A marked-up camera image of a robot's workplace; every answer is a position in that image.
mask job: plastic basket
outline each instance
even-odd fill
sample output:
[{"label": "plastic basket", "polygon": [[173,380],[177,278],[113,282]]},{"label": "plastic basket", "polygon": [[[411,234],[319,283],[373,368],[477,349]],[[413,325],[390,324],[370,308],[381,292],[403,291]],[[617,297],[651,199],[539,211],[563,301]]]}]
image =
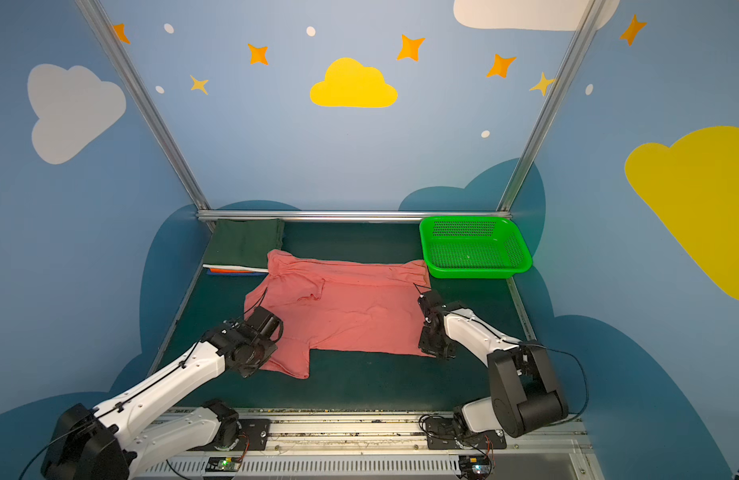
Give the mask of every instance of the plastic basket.
[{"label": "plastic basket", "polygon": [[430,216],[420,222],[422,254],[436,278],[509,278],[532,266],[518,227],[497,216]]}]

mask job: dark green mat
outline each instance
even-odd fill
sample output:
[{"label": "dark green mat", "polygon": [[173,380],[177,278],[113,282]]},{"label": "dark green mat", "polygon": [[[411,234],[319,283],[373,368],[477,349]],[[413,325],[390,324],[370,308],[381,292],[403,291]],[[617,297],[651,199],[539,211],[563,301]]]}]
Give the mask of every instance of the dark green mat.
[{"label": "dark green mat", "polygon": [[[289,223],[283,248],[300,257],[363,263],[400,264],[422,258],[418,226],[412,224]],[[202,274],[162,365],[185,352],[204,331],[240,316],[244,296],[262,279]],[[445,301],[462,300],[499,330],[525,338],[505,280],[431,280]],[[308,379],[262,370],[242,379],[225,372],[178,405],[199,406],[217,397],[237,408],[450,410],[488,395],[486,367],[462,346],[449,361],[311,350]]]}]

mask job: dark green folded cloth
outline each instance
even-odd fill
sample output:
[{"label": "dark green folded cloth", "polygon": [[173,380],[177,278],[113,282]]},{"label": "dark green folded cloth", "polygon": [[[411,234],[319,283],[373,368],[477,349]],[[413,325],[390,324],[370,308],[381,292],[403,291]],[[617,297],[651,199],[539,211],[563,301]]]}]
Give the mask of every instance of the dark green folded cloth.
[{"label": "dark green folded cloth", "polygon": [[218,220],[202,264],[268,268],[268,252],[281,248],[282,220]]}]

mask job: pink shirt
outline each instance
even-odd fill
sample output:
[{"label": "pink shirt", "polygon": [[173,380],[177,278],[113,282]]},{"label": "pink shirt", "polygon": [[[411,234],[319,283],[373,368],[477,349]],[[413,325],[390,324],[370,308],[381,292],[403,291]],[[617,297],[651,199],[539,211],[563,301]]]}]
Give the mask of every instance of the pink shirt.
[{"label": "pink shirt", "polygon": [[414,284],[430,288],[423,260],[356,264],[271,250],[268,276],[244,301],[247,310],[268,289],[262,306],[284,322],[263,370],[307,379],[310,349],[427,356],[418,348],[423,318]]}]

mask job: star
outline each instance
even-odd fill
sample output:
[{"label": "star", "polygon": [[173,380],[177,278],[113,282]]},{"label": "star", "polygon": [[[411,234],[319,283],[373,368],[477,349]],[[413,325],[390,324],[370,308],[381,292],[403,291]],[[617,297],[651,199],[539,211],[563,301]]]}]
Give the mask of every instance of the star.
[{"label": "star", "polygon": [[205,80],[203,82],[199,82],[196,78],[194,78],[193,75],[191,76],[191,80],[194,81],[194,86],[191,87],[191,90],[201,90],[201,91],[204,92],[205,95],[207,94],[207,91],[204,90],[204,84],[207,83],[207,82],[209,82],[209,80]]},{"label": "star", "polygon": [[127,44],[129,43],[129,38],[125,35],[125,24],[122,23],[114,25],[114,32],[116,32],[116,36],[119,37],[119,40]]},{"label": "star", "polygon": [[266,50],[268,50],[268,47],[255,48],[251,44],[247,44],[247,46],[250,48],[250,52],[252,52],[250,65],[253,63],[268,65],[268,60],[266,60]]},{"label": "star", "polygon": [[509,74],[509,67],[511,66],[511,62],[514,60],[516,60],[516,57],[503,58],[500,55],[495,55],[495,64],[492,65],[492,70],[487,74],[487,78],[492,75],[500,75],[505,78],[505,76]]},{"label": "star", "polygon": [[539,90],[539,91],[541,91],[543,93],[543,96],[545,97],[545,91],[548,88],[548,85],[550,85],[550,84],[552,84],[554,82],[556,82],[556,79],[555,78],[552,78],[551,80],[548,80],[545,77],[545,72],[542,72],[540,74],[540,83],[538,83],[536,86],[530,88],[529,91]]},{"label": "star", "polygon": [[633,40],[636,38],[636,34],[639,33],[639,31],[642,30],[646,24],[646,22],[639,22],[636,19],[636,15],[634,15],[633,20],[631,20],[631,24],[628,25],[628,30],[623,32],[623,34],[620,36],[621,40],[628,40],[628,46],[630,47],[631,45],[633,45]]},{"label": "star", "polygon": [[409,38],[402,35],[402,51],[399,52],[399,57],[397,57],[396,60],[401,60],[402,58],[412,58],[415,62],[417,62],[417,51],[418,48],[420,48],[423,40],[425,39],[418,38],[417,40],[410,40]]}]

